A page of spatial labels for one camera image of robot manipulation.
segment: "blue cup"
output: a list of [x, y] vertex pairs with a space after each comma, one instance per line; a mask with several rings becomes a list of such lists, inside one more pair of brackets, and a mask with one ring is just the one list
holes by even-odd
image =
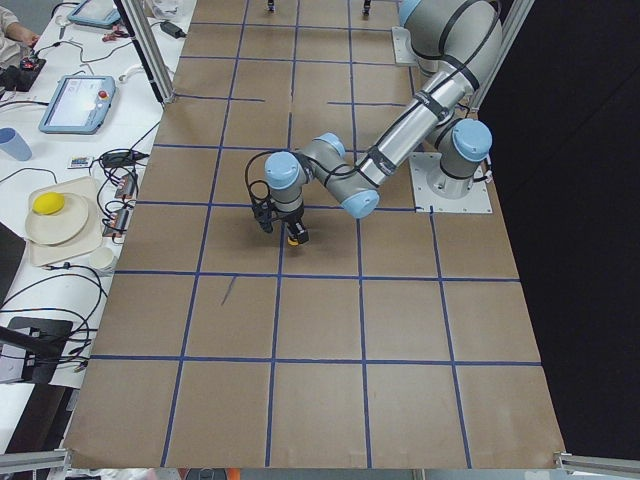
[[27, 142], [13, 128], [0, 128], [0, 149], [16, 160], [24, 162], [31, 158], [31, 149]]

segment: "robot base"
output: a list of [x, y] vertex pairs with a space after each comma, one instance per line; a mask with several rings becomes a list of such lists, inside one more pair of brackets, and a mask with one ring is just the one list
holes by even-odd
[[407, 48], [411, 42], [409, 30], [402, 27], [391, 27], [391, 37], [393, 38], [393, 52], [396, 57], [396, 65], [403, 67], [414, 67], [418, 65], [416, 57]]
[[[469, 193], [457, 200], [436, 194], [427, 184], [427, 175], [434, 168], [439, 168], [439, 163], [439, 153], [414, 152], [409, 156], [413, 199], [417, 212], [429, 213], [433, 209], [436, 213], [493, 213], [485, 182], [474, 183]], [[482, 169], [478, 167], [476, 177], [482, 175]]]

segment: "brown cardboard surface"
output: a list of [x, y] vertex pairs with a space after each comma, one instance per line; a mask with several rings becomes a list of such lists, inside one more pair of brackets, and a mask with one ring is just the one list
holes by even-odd
[[332, 131], [353, 161], [420, 85], [391, 65], [395, 2], [276, 7], [195, 10], [65, 443], [75, 465], [550, 467], [562, 438], [493, 188], [493, 215], [415, 213], [403, 165], [360, 221], [305, 187], [303, 246], [254, 221], [249, 158]]

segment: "small yellow object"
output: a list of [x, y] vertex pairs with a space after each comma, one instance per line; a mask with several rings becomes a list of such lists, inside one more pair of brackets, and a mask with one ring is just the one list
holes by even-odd
[[47, 192], [33, 201], [33, 211], [39, 215], [53, 215], [64, 207], [64, 196], [58, 192]]

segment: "plate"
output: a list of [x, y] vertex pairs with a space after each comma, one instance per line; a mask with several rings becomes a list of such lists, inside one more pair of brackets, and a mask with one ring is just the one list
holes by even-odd
[[30, 210], [25, 222], [29, 239], [40, 245], [56, 245], [73, 238], [89, 218], [89, 204], [80, 195], [64, 193], [64, 207], [52, 215]]

